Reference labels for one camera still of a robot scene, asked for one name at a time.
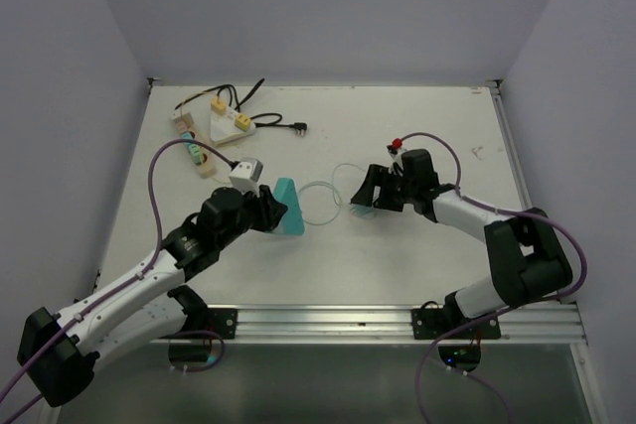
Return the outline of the light blue usb charger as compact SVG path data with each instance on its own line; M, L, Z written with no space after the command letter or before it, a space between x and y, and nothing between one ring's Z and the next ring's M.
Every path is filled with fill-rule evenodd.
M349 205L349 212L352 216L361 219L373 219L377 216L376 211L372 207L354 204Z

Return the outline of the teal power strip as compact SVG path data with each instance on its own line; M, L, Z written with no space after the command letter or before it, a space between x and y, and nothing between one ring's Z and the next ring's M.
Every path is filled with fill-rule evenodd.
M277 235L301 236L305 232L305 222L299 203L296 185L291 178L279 178L272 195L276 201L287 206L286 213L271 232Z

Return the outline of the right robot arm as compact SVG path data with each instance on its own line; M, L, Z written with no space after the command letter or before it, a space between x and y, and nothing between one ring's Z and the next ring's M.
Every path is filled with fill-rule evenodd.
M442 324L465 337L478 318L517 308L569 285L572 270L553 227L541 210L511 214L480 208L456 187L439 181L425 149L389 152L389 167L372 164L351 198L355 206L402 212L406 205L434 223L454 227L486 246L489 275L444 299Z

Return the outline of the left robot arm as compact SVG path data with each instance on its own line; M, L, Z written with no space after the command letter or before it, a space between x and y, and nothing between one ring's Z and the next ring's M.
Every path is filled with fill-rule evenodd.
M206 305L188 281L243 234L277 230L288 211L267 186L215 190L120 278L57 313L44 307L31 313L17 354L22 373L50 406L59 407L120 355L158 338L199 335Z

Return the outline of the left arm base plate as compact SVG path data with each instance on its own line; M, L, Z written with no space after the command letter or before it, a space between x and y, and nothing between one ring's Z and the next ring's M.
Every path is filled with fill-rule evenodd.
M176 338L185 332L208 331L224 340L233 340L236 337L238 314L235 308L206 308L189 315L185 324L169 337Z

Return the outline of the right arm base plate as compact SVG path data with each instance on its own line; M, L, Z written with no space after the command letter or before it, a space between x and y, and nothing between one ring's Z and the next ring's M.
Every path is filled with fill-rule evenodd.
M410 310L412 334L416 340L435 340L469 322L454 298L448 295L442 304L427 301ZM451 340L498 340L502 337L497 319L455 333Z

